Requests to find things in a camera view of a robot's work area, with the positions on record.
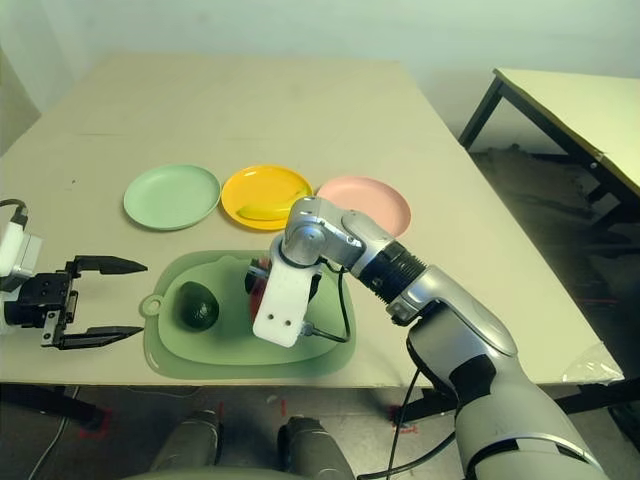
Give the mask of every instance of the table leg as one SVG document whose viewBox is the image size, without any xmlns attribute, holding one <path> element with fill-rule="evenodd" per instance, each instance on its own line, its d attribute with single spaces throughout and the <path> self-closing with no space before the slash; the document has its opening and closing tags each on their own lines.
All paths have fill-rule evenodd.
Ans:
<svg viewBox="0 0 640 480">
<path fill-rule="evenodd" d="M 2 384 L 0 400 L 39 412 L 66 417 L 85 430 L 98 430 L 106 412 L 95 405 L 67 397 L 59 389 L 23 384 Z"/>
<path fill-rule="evenodd" d="M 423 388 L 422 396 L 423 398 L 420 400 L 407 404 L 404 418 L 402 420 L 403 423 L 413 422 L 415 420 L 420 420 L 421 418 L 430 417 L 431 415 L 448 412 L 449 410 L 454 410 L 457 406 L 456 400 L 441 394 L 437 390 Z M 396 411 L 393 423 L 398 425 L 399 420 L 400 409 Z"/>
<path fill-rule="evenodd" d="M 607 189 L 604 188 L 604 185 L 598 185 L 587 194 L 587 202 L 597 202 L 598 200 L 601 200 L 602 197 L 604 197 L 607 193 L 609 192 L 607 192 Z"/>
<path fill-rule="evenodd" d="M 467 126 L 464 127 L 464 130 L 460 134 L 458 142 L 465 150 L 469 150 L 474 140 L 482 130 L 482 127 L 484 127 L 484 124 L 487 123 L 487 120 L 489 120 L 489 117 L 498 106 L 498 103 L 502 98 L 502 95 L 500 94 L 501 86 L 502 80 L 499 80 L 497 77 L 494 78 L 487 90 L 487 93 L 482 97 L 480 105 L 478 105 L 476 111 L 473 112 L 471 120 L 469 120 L 469 123 L 467 123 Z"/>
<path fill-rule="evenodd" d="M 640 400 L 640 377 L 610 385 L 582 385 L 580 393 L 557 398 L 556 403 L 566 414 L 571 414 L 612 407 L 635 400 Z"/>
<path fill-rule="evenodd" d="M 622 380 L 611 385 L 581 385 L 580 393 L 557 398 L 556 403 L 567 414 L 587 412 L 603 407 L 640 400 L 640 377 Z M 424 398 L 407 405 L 403 422 L 413 422 L 439 413 L 454 410 L 456 401 L 432 389 L 423 389 Z M 397 425 L 400 419 L 398 410 L 394 417 Z"/>
<path fill-rule="evenodd" d="M 596 231 L 608 230 L 616 223 L 632 222 L 640 218 L 640 212 L 623 203 L 613 207 L 602 218 L 597 220 L 591 228 Z"/>
</svg>

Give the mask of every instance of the floor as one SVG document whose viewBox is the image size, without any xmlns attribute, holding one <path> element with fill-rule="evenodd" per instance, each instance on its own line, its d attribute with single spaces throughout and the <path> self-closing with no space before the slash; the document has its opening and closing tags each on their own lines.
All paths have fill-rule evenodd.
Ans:
<svg viewBox="0 0 640 480">
<path fill-rule="evenodd" d="M 588 205 L 583 193 L 589 190 L 590 180 L 570 166 L 533 160 L 517 149 L 491 151 L 475 159 L 594 330 L 615 352 L 625 373 L 637 375 L 639 358 L 633 347 L 638 335 L 633 335 L 639 321 L 635 312 L 640 310 L 640 282 L 636 278 L 640 256 L 607 258 L 594 255 L 589 247 L 603 242 L 640 243 L 640 228 L 626 226 L 598 238 L 589 237 L 585 233 L 588 224 L 608 208 L 610 199 Z M 531 180 L 536 173 L 553 181 L 536 184 Z M 549 393 L 562 396 L 574 391 L 567 386 Z M 320 419 L 356 474 L 377 471 L 386 467 L 391 445 L 388 408 L 399 404 L 403 396 L 404 391 L 397 389 L 83 387 L 80 399 L 112 410 L 109 429 L 103 436 L 86 437 L 69 424 L 38 478 L 111 480 L 142 473 L 173 426 L 195 409 L 214 409 L 221 414 L 225 425 L 223 465 L 275 467 L 278 428 L 289 416 L 304 414 Z M 638 478 L 640 454 L 606 410 L 572 415 L 571 420 L 612 480 Z M 400 436 L 396 462 L 420 456 L 447 436 L 452 425 L 450 414 L 408 425 Z M 27 478 L 57 426 L 55 418 L 2 404 L 0 478 Z M 394 478 L 413 476 L 461 479 L 455 445 L 426 465 Z"/>
<path fill-rule="evenodd" d="M 567 394 L 557 388 L 552 394 Z M 343 449 L 356 474 L 386 467 L 392 427 L 388 405 L 402 401 L 404 391 L 303 388 L 200 388 L 132 391 L 125 387 L 83 387 L 79 398 L 111 408 L 112 421 L 102 438 L 85 438 L 69 424 L 38 478 L 111 480 L 144 472 L 171 429 L 189 412 L 215 409 L 225 426 L 221 465 L 276 467 L 276 435 L 291 415 L 320 419 Z M 640 454 L 604 410 L 571 419 L 612 480 L 637 479 Z M 15 407 L 0 412 L 0 478 L 28 475 L 58 426 L 58 420 Z M 419 457 L 445 438 L 452 414 L 416 422 L 403 430 L 397 464 Z M 394 478 L 463 478 L 457 448 Z"/>
</svg>

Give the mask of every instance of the red tape mark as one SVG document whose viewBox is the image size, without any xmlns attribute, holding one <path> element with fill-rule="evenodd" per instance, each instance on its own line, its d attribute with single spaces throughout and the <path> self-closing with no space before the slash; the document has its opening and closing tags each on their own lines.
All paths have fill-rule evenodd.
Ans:
<svg viewBox="0 0 640 480">
<path fill-rule="evenodd" d="M 105 409 L 104 418 L 102 419 L 102 423 L 100 424 L 100 427 L 95 431 L 82 429 L 78 432 L 78 437 L 96 438 L 96 439 L 106 437 L 107 432 L 109 431 L 109 427 L 111 426 L 112 416 L 113 416 L 113 410 L 111 410 L 110 408 Z"/>
<path fill-rule="evenodd" d="M 395 420 L 396 420 L 396 415 L 398 413 L 398 411 L 400 410 L 400 407 L 398 407 L 397 405 L 390 405 L 388 407 L 388 413 L 389 413 L 389 421 L 391 422 L 391 431 L 395 432 L 396 430 L 396 424 L 395 424 Z M 418 426 L 417 425 L 401 425 L 400 426 L 400 433 L 418 433 Z"/>
</svg>

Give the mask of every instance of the beige tabletop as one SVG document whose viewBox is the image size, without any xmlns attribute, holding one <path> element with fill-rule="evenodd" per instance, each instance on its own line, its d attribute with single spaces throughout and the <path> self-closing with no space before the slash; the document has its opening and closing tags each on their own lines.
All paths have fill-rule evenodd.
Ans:
<svg viewBox="0 0 640 480">
<path fill-rule="evenodd" d="M 507 68 L 494 73 L 640 195 L 640 79 Z"/>
<path fill-rule="evenodd" d="M 10 149 L 2 162 L 3 197 L 27 202 L 29 231 L 45 239 L 40 271 L 61 268 L 77 254 L 117 255 L 149 267 L 127 276 L 83 274 L 69 332 L 142 326 L 140 301 L 181 255 L 268 248 L 274 234 L 239 228 L 220 209 L 181 231 L 134 225 L 122 207 L 127 185 L 169 163 L 202 165 L 221 181 L 253 164 L 294 168 L 315 188 L 339 175 L 386 181 L 412 209 L 402 243 L 444 268 L 507 324 L 534 381 L 562 381 L 597 348 L 598 338 L 558 279 L 400 64 L 308 58 L 114 56 Z M 330 375 L 172 379 L 147 365 L 143 334 L 104 348 L 58 351 L 41 348 L 39 332 L 21 330 L 0 337 L 0 380 L 406 385 L 414 370 L 407 330 L 391 323 L 365 287 L 352 278 L 348 285 L 357 347 Z"/>
</svg>

